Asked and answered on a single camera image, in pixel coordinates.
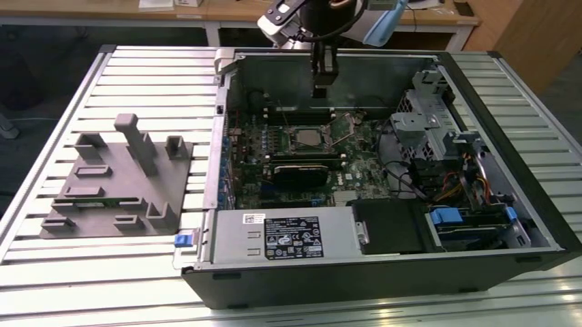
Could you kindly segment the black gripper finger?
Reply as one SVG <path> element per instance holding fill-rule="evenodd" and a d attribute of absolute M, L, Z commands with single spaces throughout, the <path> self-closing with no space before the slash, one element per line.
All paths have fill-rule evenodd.
<path fill-rule="evenodd" d="M 327 95 L 327 55 L 323 43 L 312 44 L 309 62 L 312 71 L 312 98 L 320 99 Z"/>
<path fill-rule="evenodd" d="M 336 48 L 321 44 L 319 58 L 319 85 L 329 86 L 337 77 Z"/>

